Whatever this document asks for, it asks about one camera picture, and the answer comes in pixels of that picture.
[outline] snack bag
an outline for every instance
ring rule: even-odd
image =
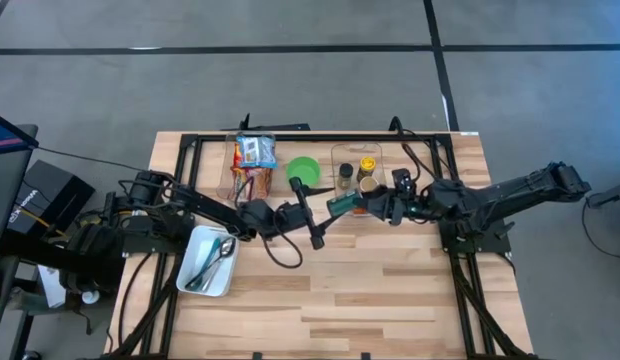
[[[277,158],[274,155],[274,140],[265,137],[246,137],[238,136],[239,152],[241,162],[239,167],[263,167],[275,169]]]

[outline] wooden table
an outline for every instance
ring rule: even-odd
[[[151,169],[174,171],[181,134],[157,134]],[[465,184],[489,185],[479,136],[453,133],[452,139]],[[316,158],[322,167],[318,186],[332,187],[333,145],[278,143],[280,169],[273,178],[271,206],[284,200],[296,202],[283,169],[297,156]],[[427,147],[418,142],[411,145],[431,166]],[[387,179],[392,169],[405,167],[416,173],[399,144],[381,146]],[[199,167],[196,189],[215,199],[224,151],[223,142],[205,143]],[[424,172],[418,185],[431,181]],[[329,217],[325,202],[333,196],[309,198],[317,222]],[[179,294],[170,358],[249,358],[255,351],[266,359],[359,358],[361,352],[370,352],[373,358],[465,358],[449,259],[441,250],[436,225],[406,221],[390,227],[374,218],[345,216],[328,229],[326,246],[319,251],[312,250],[305,229],[292,232],[290,238],[303,251],[300,268],[278,267],[256,239],[241,243],[225,297]],[[272,250],[283,261],[296,261],[295,253],[280,238],[275,238]],[[115,339],[122,294],[141,258],[134,256],[126,262],[110,329]],[[531,352],[512,269],[494,254],[479,254],[478,261],[489,310],[515,344]],[[125,309],[125,334],[146,311],[155,265],[153,256],[133,284]],[[476,347],[482,351],[478,320],[472,313]],[[157,319],[154,352],[159,347],[163,311]]]

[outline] green plastic cup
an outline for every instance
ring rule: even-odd
[[[304,185],[312,186],[319,182],[321,168],[317,160],[307,156],[300,156],[292,159],[292,161],[288,163],[286,175],[288,176],[288,180],[296,176],[301,179]]]

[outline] small bottle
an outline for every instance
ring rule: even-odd
[[[361,181],[361,179],[366,176],[372,176],[376,165],[377,163],[374,161],[373,157],[365,156],[361,158],[359,172],[357,173],[357,181]]]
[[[359,182],[359,189],[361,189],[361,192],[374,191],[377,186],[379,186],[379,182],[372,176],[366,176]]]
[[[339,179],[337,180],[339,189],[348,190],[350,188],[353,172],[354,168],[350,164],[341,164],[339,166]]]

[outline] spoon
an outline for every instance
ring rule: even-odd
[[[209,269],[203,275],[203,287],[201,287],[201,291],[205,292],[208,290],[208,286],[212,283],[212,279],[217,274],[219,267],[221,266],[221,260],[229,257],[234,252],[234,239],[230,238],[224,240],[221,243],[221,249],[219,250],[219,257],[214,261],[214,263],[210,264]]]
[[[208,255],[208,258],[206,259],[206,261],[204,261],[199,273],[197,273],[197,275],[195,275],[192,280],[188,281],[188,284],[186,284],[186,289],[189,291],[201,291],[203,285],[209,282],[211,278],[210,274],[214,274],[213,271],[209,270],[216,271],[218,269],[218,265],[220,264],[220,260],[222,258],[232,255],[233,251],[234,238],[227,238],[221,242],[219,241],[219,239],[215,239],[214,243],[212,244],[212,249],[210,251],[210,254]]]

